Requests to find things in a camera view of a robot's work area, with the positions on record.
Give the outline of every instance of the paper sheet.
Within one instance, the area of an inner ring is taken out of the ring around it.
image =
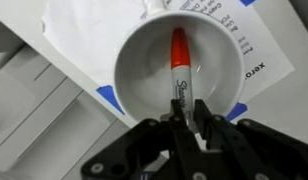
[[[210,15],[230,29],[245,56],[246,103],[294,70],[254,10],[240,0],[167,0],[168,9]],[[111,71],[124,37],[146,18],[142,0],[50,0],[44,35],[69,61],[100,86],[113,83]]]

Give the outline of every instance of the white mug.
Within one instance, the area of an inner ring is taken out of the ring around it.
[[[116,59],[114,93],[125,117],[139,122],[169,113],[171,36],[178,27],[189,43],[193,98],[203,99],[214,114],[228,115],[242,92],[245,71],[231,32],[210,16],[167,10],[162,0],[144,4],[147,18],[129,33]]]

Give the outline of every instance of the blue stripe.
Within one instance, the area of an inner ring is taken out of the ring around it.
[[[100,87],[96,91],[100,95],[102,95],[109,103],[111,103],[118,111],[120,111],[123,115],[125,115],[121,106],[118,104],[118,102],[115,98],[112,86]]]
[[[241,114],[245,113],[248,110],[248,107],[245,104],[237,103],[234,109],[226,116],[228,121],[232,121],[236,117],[240,116]]]
[[[248,6],[250,4],[252,4],[255,0],[241,0],[241,2],[245,5]]]

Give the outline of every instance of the red marker cap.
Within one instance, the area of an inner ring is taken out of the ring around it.
[[[190,52],[183,28],[177,28],[172,36],[171,69],[177,66],[191,66]]]

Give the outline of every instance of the sharpie marker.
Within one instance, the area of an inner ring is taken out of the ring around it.
[[[193,93],[191,83],[191,59],[184,29],[177,28],[172,36],[171,69],[174,98],[179,99],[187,125],[197,132],[193,120]]]

